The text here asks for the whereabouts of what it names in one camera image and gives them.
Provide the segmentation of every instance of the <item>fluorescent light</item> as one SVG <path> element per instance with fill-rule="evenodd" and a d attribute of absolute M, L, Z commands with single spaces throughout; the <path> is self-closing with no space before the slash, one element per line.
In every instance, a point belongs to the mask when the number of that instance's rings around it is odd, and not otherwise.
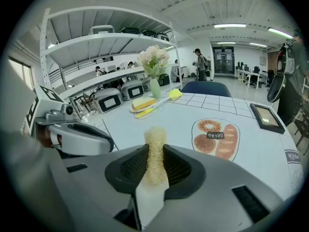
<path fill-rule="evenodd" d="M 236 42 L 217 42 L 217 44 L 236 44 Z"/>
<path fill-rule="evenodd" d="M 278 30 L 275 30 L 275 29 L 272 29 L 272 28 L 269 28 L 268 31 L 280 34 L 280 35 L 285 36 L 286 38 L 289 38 L 289 39 L 293 38 L 293 36 L 291 36 L 287 33 L 284 33 L 284 32 L 281 32 L 281 31 L 278 31 Z"/>
<path fill-rule="evenodd" d="M 216 28 L 245 28 L 246 24 L 218 24 L 218 25 L 214 25 L 215 29 Z"/>
<path fill-rule="evenodd" d="M 257 44 L 257 43 L 250 43 L 250 44 L 261 46 L 261 47 L 267 47 L 267 45 L 264 45 L 264 44 Z"/>

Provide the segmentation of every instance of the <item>green vase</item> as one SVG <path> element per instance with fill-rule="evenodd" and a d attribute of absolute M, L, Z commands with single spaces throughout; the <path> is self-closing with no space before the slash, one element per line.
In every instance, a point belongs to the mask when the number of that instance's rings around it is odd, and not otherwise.
<path fill-rule="evenodd" d="M 161 97 L 160 86 L 156 78 L 150 80 L 150 89 L 154 98 L 159 99 Z"/>

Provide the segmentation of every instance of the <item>floor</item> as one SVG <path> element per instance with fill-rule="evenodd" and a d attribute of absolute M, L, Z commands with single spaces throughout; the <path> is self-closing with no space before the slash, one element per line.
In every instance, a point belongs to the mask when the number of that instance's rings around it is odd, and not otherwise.
<path fill-rule="evenodd" d="M 184 78 L 183 87 L 188 82 L 192 82 L 192 81 L 195 81 L 195 78 L 191 78 L 191 77 Z M 249 101 L 253 101 L 253 102 L 255 101 L 258 103 L 270 105 L 270 103 L 267 101 L 267 88 L 265 87 L 264 84 L 262 85 L 262 88 L 259 88 L 258 90 L 256 90 L 253 87 L 247 88 L 246 83 L 241 83 L 237 79 L 230 78 L 230 77 L 214 77 L 213 81 L 225 84 L 233 98 L 246 99 Z M 275 111 L 277 111 L 278 109 L 278 104 L 279 104 L 279 101 L 276 101 L 274 104 L 272 104 Z M 300 138 L 299 132 L 296 135 L 294 135 L 295 132 L 297 131 L 296 125 L 294 123 L 291 123 L 287 127 L 287 129 L 289 130 L 296 144 Z M 304 173 L 306 173 L 309 169 L 309 150 L 304 155 L 308 145 L 309 145 L 309 139 L 304 138 L 297 147 Z"/>

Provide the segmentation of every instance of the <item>yellow brush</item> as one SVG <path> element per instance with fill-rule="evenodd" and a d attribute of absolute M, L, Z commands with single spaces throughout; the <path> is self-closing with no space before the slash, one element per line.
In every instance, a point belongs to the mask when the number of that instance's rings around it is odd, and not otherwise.
<path fill-rule="evenodd" d="M 159 101 L 156 105 L 154 105 L 151 108 L 148 108 L 147 110 L 139 113 L 136 115 L 136 118 L 140 118 L 145 116 L 146 114 L 151 113 L 154 109 L 156 109 L 159 105 L 161 105 L 163 102 L 167 101 L 168 99 L 172 99 L 172 100 L 176 100 L 177 98 L 179 98 L 181 95 L 183 95 L 183 93 L 181 93 L 179 91 L 179 89 L 173 89 L 170 93 L 169 96 L 161 101 Z"/>

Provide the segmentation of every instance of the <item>bread slice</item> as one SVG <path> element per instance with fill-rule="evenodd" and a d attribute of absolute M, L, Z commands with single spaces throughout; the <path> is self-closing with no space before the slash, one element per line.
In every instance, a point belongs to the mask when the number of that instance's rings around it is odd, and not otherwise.
<path fill-rule="evenodd" d="M 155 98 L 148 96 L 140 97 L 132 101 L 132 107 L 135 110 L 140 110 L 146 106 L 150 106 L 156 102 Z"/>

